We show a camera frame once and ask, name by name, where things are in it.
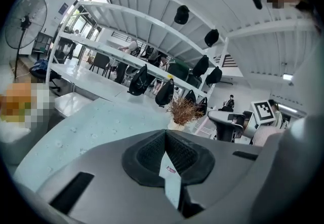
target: fan stand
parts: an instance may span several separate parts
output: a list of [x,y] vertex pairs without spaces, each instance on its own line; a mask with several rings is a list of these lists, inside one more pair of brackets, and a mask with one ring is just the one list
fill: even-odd
[[16,55],[16,63],[15,63],[15,79],[17,78],[17,66],[18,66],[18,58],[19,58],[19,51],[20,51],[20,47],[21,47],[21,43],[22,43],[22,40],[24,38],[24,35],[26,33],[26,29],[31,25],[31,22],[30,22],[30,19],[27,16],[23,17],[21,19],[21,30],[22,30],[22,33],[21,33],[21,37],[20,37],[20,41],[19,41],[19,45],[18,45],[18,49],[17,49],[17,55]]

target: railing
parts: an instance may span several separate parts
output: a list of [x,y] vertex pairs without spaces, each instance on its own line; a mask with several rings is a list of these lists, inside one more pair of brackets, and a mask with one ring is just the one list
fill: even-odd
[[[123,40],[125,42],[128,42],[128,43],[132,42],[132,38],[130,36],[124,35],[122,33],[116,32],[116,31],[114,31],[111,36],[113,36],[114,38]],[[137,46],[140,47],[141,50],[143,51],[146,47],[146,44],[144,44],[143,42],[138,41],[138,40],[136,40],[136,42],[137,42]]]
[[237,67],[237,64],[231,55],[225,55],[222,67]]

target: light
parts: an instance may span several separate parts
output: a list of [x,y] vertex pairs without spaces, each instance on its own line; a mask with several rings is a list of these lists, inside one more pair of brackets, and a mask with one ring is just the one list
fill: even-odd
[[282,105],[282,104],[278,104],[278,106],[279,106],[280,108],[283,108],[283,109],[289,110],[289,111],[291,111],[291,112],[293,112],[293,113],[297,113],[297,110],[295,110],[295,109],[293,109],[293,108],[289,108],[289,107],[284,106],[284,105]]
[[284,74],[283,77],[282,77],[284,80],[288,80],[288,81],[291,81],[293,76],[291,74]]

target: ceiling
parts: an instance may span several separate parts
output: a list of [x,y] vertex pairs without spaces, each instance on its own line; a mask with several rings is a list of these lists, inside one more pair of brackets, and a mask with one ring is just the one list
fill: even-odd
[[[281,76],[284,73],[294,74],[318,39],[309,15],[294,8],[276,10],[265,6],[262,10],[257,10],[252,0],[111,0],[111,2],[160,20],[192,40],[201,49],[206,48],[203,41],[206,33],[211,28],[218,29],[222,37],[218,45],[223,46],[223,40],[228,37],[227,52],[234,58],[248,84],[255,88],[280,90],[282,84],[285,86]],[[190,21],[183,27],[173,23],[175,10],[180,4],[185,4],[191,11]],[[145,26],[144,23],[142,26],[143,40],[147,40],[150,36],[149,40],[154,45],[160,45],[173,55],[189,48],[186,46],[187,43],[171,35],[161,43],[164,34],[161,33],[158,38],[159,33],[149,33],[149,29],[153,27],[149,24]],[[194,55],[194,52],[187,51],[179,57],[188,61],[193,59]],[[285,96],[293,96],[293,91],[283,93]]]

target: black chair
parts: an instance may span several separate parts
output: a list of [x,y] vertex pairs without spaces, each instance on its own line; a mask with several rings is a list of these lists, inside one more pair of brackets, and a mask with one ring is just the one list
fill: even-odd
[[97,53],[96,57],[92,63],[92,65],[90,66],[89,70],[98,67],[97,69],[97,73],[99,72],[99,68],[103,69],[102,72],[102,76],[106,73],[105,77],[107,76],[107,72],[108,72],[108,64],[110,63],[110,58],[108,56],[105,56],[103,54]]
[[[31,67],[29,69],[29,72],[32,76],[36,77],[37,78],[37,81],[40,80],[42,83],[45,82],[46,80],[46,71],[43,70],[43,69],[38,69],[38,70],[32,70],[33,67]],[[58,92],[61,91],[61,87],[57,86],[55,83],[54,83],[54,79],[61,79],[61,76],[56,73],[55,71],[51,71],[51,74],[50,74],[50,82],[52,82],[54,84],[54,87],[51,87],[50,88],[52,90],[57,90]]]

